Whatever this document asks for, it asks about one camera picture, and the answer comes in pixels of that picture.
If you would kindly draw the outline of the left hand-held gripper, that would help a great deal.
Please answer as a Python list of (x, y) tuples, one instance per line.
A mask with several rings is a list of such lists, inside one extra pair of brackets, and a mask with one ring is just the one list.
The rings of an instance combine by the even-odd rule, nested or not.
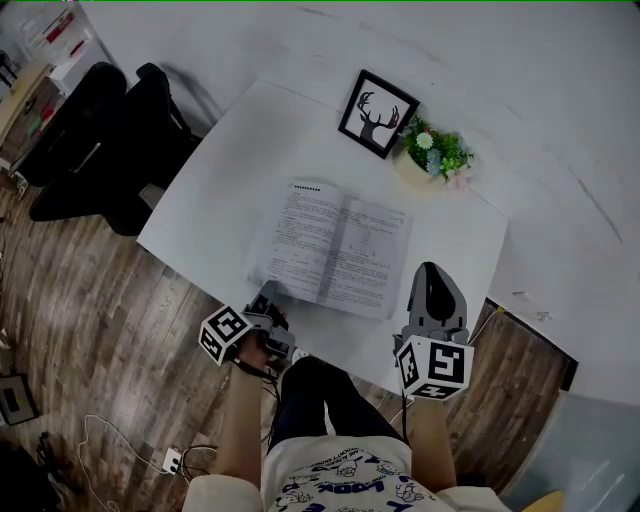
[(217, 365), (237, 356), (239, 342), (248, 333), (257, 335), (258, 347), (271, 358), (291, 359), (295, 337), (274, 304), (278, 289), (277, 280), (268, 280), (242, 312), (223, 305), (202, 321), (198, 343)]

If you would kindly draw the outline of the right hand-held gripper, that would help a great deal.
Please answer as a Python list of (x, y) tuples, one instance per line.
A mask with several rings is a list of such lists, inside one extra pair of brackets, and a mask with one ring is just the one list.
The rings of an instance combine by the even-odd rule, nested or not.
[[(430, 273), (431, 316), (427, 308)], [(467, 323), (463, 293), (443, 268), (431, 262), (423, 262), (414, 274), (407, 311), (410, 324), (429, 324), (431, 317), (441, 326)], [(474, 348), (468, 344), (466, 327), (407, 325), (393, 339), (395, 366), (405, 396), (447, 401), (469, 387)]]

